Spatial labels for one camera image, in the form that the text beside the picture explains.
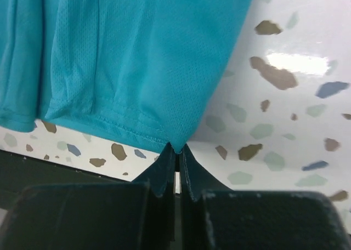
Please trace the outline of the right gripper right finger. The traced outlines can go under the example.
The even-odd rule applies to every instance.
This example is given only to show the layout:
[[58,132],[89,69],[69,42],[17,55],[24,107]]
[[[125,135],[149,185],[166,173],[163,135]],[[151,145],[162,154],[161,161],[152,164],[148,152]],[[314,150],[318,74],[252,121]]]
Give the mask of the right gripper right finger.
[[232,190],[179,156],[184,249],[350,249],[332,202],[312,191]]

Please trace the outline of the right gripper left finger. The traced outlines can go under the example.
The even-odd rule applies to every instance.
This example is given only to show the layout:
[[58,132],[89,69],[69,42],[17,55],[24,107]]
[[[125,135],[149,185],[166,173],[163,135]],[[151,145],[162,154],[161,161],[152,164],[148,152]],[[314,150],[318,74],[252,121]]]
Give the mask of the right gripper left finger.
[[169,249],[176,155],[167,144],[131,182],[25,188],[1,226],[1,249]]

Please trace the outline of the teal t shirt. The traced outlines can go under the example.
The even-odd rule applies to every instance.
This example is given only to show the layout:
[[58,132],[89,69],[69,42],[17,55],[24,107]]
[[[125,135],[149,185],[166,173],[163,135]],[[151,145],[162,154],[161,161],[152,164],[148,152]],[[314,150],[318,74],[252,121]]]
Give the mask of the teal t shirt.
[[1,0],[1,126],[153,152],[195,133],[252,0]]

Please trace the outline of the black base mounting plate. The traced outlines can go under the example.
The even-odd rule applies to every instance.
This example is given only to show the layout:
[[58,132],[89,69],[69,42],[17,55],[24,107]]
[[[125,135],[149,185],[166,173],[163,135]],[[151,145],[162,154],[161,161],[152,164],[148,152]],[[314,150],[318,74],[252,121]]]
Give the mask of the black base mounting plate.
[[119,183],[80,169],[1,151],[1,208],[9,209],[27,186],[71,183]]

